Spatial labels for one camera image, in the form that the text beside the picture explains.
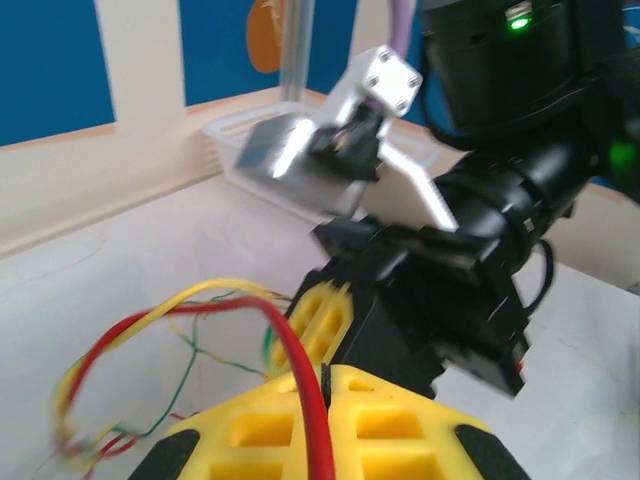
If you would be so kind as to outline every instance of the green led light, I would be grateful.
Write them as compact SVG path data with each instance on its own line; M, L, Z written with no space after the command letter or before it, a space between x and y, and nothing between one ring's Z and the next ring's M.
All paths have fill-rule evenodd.
M634 143L614 142L609 149L609 160L615 173L627 174L633 169L638 159L640 159L640 152Z
M511 22L511 30L522 30L529 23L531 23L531 19L528 17L516 18Z

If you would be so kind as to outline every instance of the wire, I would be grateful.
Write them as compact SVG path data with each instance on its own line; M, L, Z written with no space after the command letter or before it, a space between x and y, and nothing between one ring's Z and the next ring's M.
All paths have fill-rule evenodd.
M224 295L218 295L217 297L213 297L211 300L209 300L209 303L214 303L214 302L219 302L222 299L225 298L229 298L231 295L235 294L236 291L233 290L229 293L226 293ZM200 302L189 302L189 304L192 305L203 305L203 303ZM193 319L193 322L198 322L200 320L200 315L196 315L196 317ZM228 365L230 367L235 367L235 368L239 368L240 370L243 370L247 373L253 373L255 375L260 376L260 378L264 379L266 378L266 375L264 372L261 372L260 370L256 370L255 368L249 367L247 365L244 365L242 363L238 363L238 362L234 362L233 360L229 360L228 358L223 357L220 354L214 353L210 350L206 350L203 348L200 348L200 346L194 342L193 340L191 340L186 333L184 333L184 331L182 331L180 329L180 327L178 327L178 325L176 325L174 319L169 316L168 318L169 321L169 327L171 327L171 330L173 330L175 332L176 335L178 335L178 337L180 337L187 345L189 345L191 348L197 350L198 353L201 353L209 358L211 358L212 360L215 360L216 362L222 364L222 365Z
M549 293L549 289L551 288L551 285L553 284L553 279L555 277L556 261L555 261L555 255L553 253L553 247L548 241L544 239L540 239L538 244L542 247L542 251L544 253L544 260L545 260L544 279L542 281L542 286L540 287L540 291L538 292L538 295L533 300L533 302L531 302L531 304L528 307L525 307L524 309L525 313L527 314L527 317L530 317L531 315L533 315L533 313L538 309L538 307L540 306L544 298L547 296L547 293Z
M247 292L258 297L273 298L275 295L268 289L241 279L235 278L220 278L215 280L209 280L196 284L178 295L167 300L165 303L156 307L147 313L141 312L137 315L132 315L127 319L119 322L115 326L111 327L93 346L93 348L76 362L63 376L62 381L56 391L56 398L54 403L55 413L58 416L62 416L68 411L73 404L73 401L77 395L78 389L82 385L84 378L87 374L89 367L95 362L95 360L106 350L112 350L128 339L139 333L142 329L149 326L152 322L162 317L164 314L171 311L174 307L180 305L183 301L188 300L193 295L200 292L215 289L237 289ZM176 313L198 313L201 310L199 305L189 305L180 307ZM212 312L219 311L216 309L216 305L210 305L209 308Z
M389 0L391 10L391 37L389 47L400 58L407 56L411 42L413 5L409 0Z
M262 292L263 292L263 294L264 294L265 296L274 296L274 297L277 297L277 298L282 298L282 297L284 297L284 296L283 296L283 295L281 295L281 294L278 294L278 293L276 293L276 292L271 292L270 290L267 290L267 289L265 289L265 288L263 288L263 287L260 287L260 286L256 286L255 284L250 284L250 283L249 283L249 284L248 284L248 286L249 286L250 288L255 288L255 287L257 287L257 288L259 288L259 289L262 289ZM231 292L228 292L228 293L226 293L226 294L224 294L224 295L220 295L220 296L218 296L218 297L215 297L215 300L220 300L220 299L222 299L222 298L226 298L226 297L228 297L228 296L230 296L230 295L234 294L235 292L236 292L236 290L232 290ZM190 303L191 305L202 305L202 303L201 303L201 302L193 302L193 301L189 301L189 302L185 302L185 304L186 304L186 303ZM148 312L140 312L140 313L139 313L139 314L137 314L137 315L133 315L133 316L131 316L131 317L129 317L129 318L127 318L127 319L123 320L123 321L121 322L121 325L122 325L123 323L131 324L131 322L133 322L133 321L137 321L137 319L141 318L141 317L142 317L144 314L146 314L146 313L148 313ZM190 309L190 308L188 308L188 307L184 307L184 306L183 306L183 307L181 307L181 308L179 308L179 309L176 309L173 313L197 313L197 312L194 312L192 308ZM189 344L192 346L192 348L199 348L199 347L197 346L197 344L196 344L196 345L195 345L195 347L194 347L194 346L192 345L191 340L190 340L188 337L186 337L186 335L184 335L184 337L185 337L185 340L187 340L187 341L189 342ZM204 350L203 350L202 352L198 351L197 353L209 354L209 353L212 353L212 352L207 352L207 351L204 351ZM67 371L67 374L65 374L65 377L66 377L67 379L69 378L69 376L70 376L71 374L73 374L73 372L74 372L75 368L77 368L77 367L78 367L78 365L80 364L81 360L83 360L83 359L80 359L79 361L77 361L77 362L76 362L76 364L75 364L71 369L69 369L69 370ZM231 362L231 363L233 363L233 364L234 364L234 366L238 366L238 367L240 367L240 368L244 368L244 369L248 368L248 367L246 367L246 366L244 366L244 365L235 364L235 362ZM187 371L187 372L185 372L185 377L189 375L190 370L191 370L191 368L189 368L189 369L188 369L188 371ZM64 388L65 388L65 378L63 378L63 380L60 382L60 384L59 384L58 388L56 389L56 397L57 397L57 398L56 398L56 401L55 401L55 404L56 404L56 407L55 407L55 408L56 408L56 410L59 410L60 400L61 400L61 398L62 398L62 397L61 397L61 395L60 395L60 392L61 392L61 391L63 391L63 390L64 390ZM178 388L178 390L176 391L176 394L175 394L176 398L177 398L177 396L179 395L180 390L181 390L181 387L180 387L180 388ZM132 431L131 429L124 429L124 428L122 428L120 424L113 424L113 425L111 425L111 426L107 427L106 429L104 429L104 430L103 430L103 431L102 431L102 432L101 432L101 433L96 437L96 439L94 439L94 440L93 440L93 442L89 442L89 441L86 441L86 440L81 440L81 441L79 441L78 443L76 443L75 445L68 446L68 445L67 445L67 443L68 443L68 441L69 441L69 440L71 439L71 437L72 437L72 431L67 427L66 422L63 420L66 414L65 414L64 412L60 412L60 411L57 411L57 412L54 412L54 413L56 414L56 416L57 416L57 417L59 417L59 418L61 418L61 419L62 419L62 420L59 420L59 421L58 421L58 425L57 425L57 428L56 428L56 429L57 429L58 434L57 434L57 437L56 437L56 439L55 439L55 440L56 440L56 443L58 444L58 448L57 448L57 449L58 449L59 453L62 453L62 454L63 454L64 456L66 456L67 458L75 458L75 459L76 459L76 463L78 463L78 459L79 459L79 458L84 458L84 459L85 459L85 460L84 460L85 465L87 465L87 463L86 463L87 459L90 459L90 461L89 461L89 463L88 463L88 465L89 465L90 467L92 467L92 466L95 464L95 461L96 461L96 460L97 460L97 461L99 461L99 460L100 460L100 455L99 455L99 452L98 452L98 450L97 450L97 448L98 448L98 444L100 443L100 441L102 441L102 439L103 439L103 438L105 438L105 437L106 437L109 433L111 433L113 430L118 430L118 431L120 431L120 432L126 433L126 434L131 435L131 436L140 435L138 432L134 432L134 431ZM162 422L162 420L163 420L163 418L166 418L166 415L163 415L163 417L161 417L161 418L158 420L158 422L157 422L157 423L158 423L158 424L159 424L159 423L161 423L161 422Z
M180 306L180 307L177 307L177 308L173 309L170 313L171 314L176 314L176 313L193 314L193 313L202 313L202 312L215 313L216 311L220 311L219 305L220 304L191 304L191 305L184 305L184 306ZM150 310L142 311L142 312L136 313L134 315L131 315L131 316L125 318L124 320L121 320L114 327L112 327L107 333L105 333L101 337L101 340L104 339L105 336L107 336L107 334L109 334L109 332L116 332L117 333L119 331L126 330L126 328L128 328L128 326L130 324L135 323L139 319L143 318L149 312L150 312ZM197 341L196 323L193 324L193 327L194 327L193 335L194 335L194 338L196 338L196 341ZM191 368L193 366L193 360L194 360L193 357L195 355L197 355L197 353L198 352L195 352L194 355L192 355L191 361L189 362L187 370L185 371L185 373L184 373L184 375L183 375L183 377L182 377L182 379L180 381L180 385L179 385L178 389L176 390L171 402L169 403L169 406L167 407L167 409L165 411L165 414L163 414L163 416L154 424L154 426L149 431L147 431L145 433L136 433L136 432L133 432L130 429L125 429L125 428L121 427L119 424L113 424L113 425L105 428L102 432L100 432L96 436L96 439L92 442L91 445L89 445L88 450L97 448L98 443L100 441L102 441L102 439L104 439L112 431L116 431L118 433L126 433L126 434L129 434L129 435L140 436L140 437L143 437L143 438L148 437L149 435L151 435L153 433L153 431L158 427L158 425L164 420L164 418L166 418L166 416L168 415L168 412L173 408L173 406L175 404L175 401L176 401L178 395L180 394L180 391L181 391L182 387L184 386L186 378L188 377L188 375L189 375L189 373L191 371ZM62 382L61 382L60 386L58 387L58 389L61 389L61 388L64 388L64 384ZM63 442L65 440L64 437L65 437L65 431L66 431L66 428L65 428L64 425L65 425L64 420L60 420L59 419L58 429L61 432L59 437L62 437ZM74 452L73 449L72 449L71 452L69 452L69 450L67 449L67 453L73 455L74 453L77 453L77 452Z
M182 302L191 296L214 288L235 288L254 295L260 295L260 297L274 297L274 294L263 287L244 280L209 280L180 292L149 312L132 315L116 324L96 342L83 358L67 371L63 380L60 382L60 386L56 391L54 405L54 412L58 418L57 426L60 441L66 443L66 441L71 438L71 430L65 422L66 414L73 404L88 371L102 353L121 345L153 321L167 313L212 313L238 308L257 308L262 310L269 318L275 333L281 339L298 385L300 403L305 420L309 479L334 480L335 467L333 463L331 437L320 386L318 385L311 363L296 334L287 323L286 317L282 315L276 306L265 298L255 296L227 300L211 305L180 306ZM135 444L135 441L132 439L129 441L129 444L127 444L127 449L133 446L133 444Z
M264 363L267 369L271 367L271 347L273 346L274 340L273 328L269 325L262 339L262 363Z
M218 297L214 297L212 299L212 301L216 301L219 299L223 299L228 297L229 295L232 295L234 292L230 292L228 294L225 295L220 295ZM106 458L112 458L115 457L117 455L120 455L124 452L126 452L127 450L129 450L130 448L132 448L139 439L143 439L143 438L147 438L149 436L151 436L153 434L153 432L162 424L162 422L167 418L167 417L173 417L176 418L178 420L184 420L185 417L182 417L180 415L177 415L175 413L170 413L171 409L173 408L173 406L175 405L178 397L180 396L180 393L182 392L182 389L184 388L185 382L187 380L187 378L189 377L189 374L191 373L191 370L193 369L193 365L195 362L195 359L198 355L199 352L199 348L197 346L197 341L198 341L198 330L197 330L197 322L196 319L198 318L198 315L196 315L196 317L193 320L192 323L192 338L189 339L188 337L186 337L185 335L185 340L187 341L187 343L192 347L192 355L191 355L191 359L189 361L189 364L187 365L187 368L178 384L178 387L176 388L176 391L174 393L174 395L171 398L171 401L169 402L169 405L167 406L167 408L165 409L164 413L158 418L158 420L153 424L153 426L145 433L136 433L133 432L132 430L129 429L125 429L120 427L118 424L116 425L112 425L110 427L108 427L107 429L105 429L100 435L98 435L97 439L94 441L94 446L97 446L97 444L109 433L111 432L118 432L119 435L114 438L113 440L111 440L110 442L108 442L99 452L99 454L94 458L94 461L92 462L92 465L89 469L89 471L87 472L87 474L85 475L85 480L89 480L92 476L93 476L93 471L95 470L96 466L98 465L98 463L100 461L102 461L103 459ZM115 450L111 450L111 447L114 446L115 444L117 444L122 438L124 438L125 436L131 436L131 440L129 442L127 442L125 445L123 445L122 447L119 447Z

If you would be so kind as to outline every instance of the white wall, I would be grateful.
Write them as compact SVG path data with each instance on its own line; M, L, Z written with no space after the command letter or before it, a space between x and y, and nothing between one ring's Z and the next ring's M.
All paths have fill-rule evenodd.
M216 173L202 123L277 98L270 90L190 113L177 2L96 4L117 123L0 148L0 255ZM352 54L387 36L387 1L360 1ZM441 166L456 154L445 157ZM550 236L571 266L623 287L640 279L640 213L625 201L586 192Z
M267 91L184 108L176 0L96 0L117 122L0 148L0 255L216 172L204 121Z

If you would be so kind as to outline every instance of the black rubber edge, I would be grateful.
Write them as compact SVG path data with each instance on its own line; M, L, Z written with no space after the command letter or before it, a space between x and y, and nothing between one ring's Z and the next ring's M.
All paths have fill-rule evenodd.
M322 390L324 406L328 412L331 406L331 367L326 363L320 366L320 389Z
M178 480L200 440L197 430L183 430L156 443L129 480Z
M484 480L531 480L495 435L471 425L458 425L455 432Z

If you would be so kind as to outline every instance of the yellow plastic part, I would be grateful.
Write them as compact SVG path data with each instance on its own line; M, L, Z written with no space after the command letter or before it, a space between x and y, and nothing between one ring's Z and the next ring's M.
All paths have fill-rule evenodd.
M467 415L353 367L332 367L337 480L482 480L458 442ZM200 435L178 480L304 480L304 425L292 374L176 424Z
M307 290L289 317L289 325L314 365L329 363L352 323L349 285L336 288L328 282ZM280 340L276 340L271 348L267 376L273 378L289 368L284 348Z

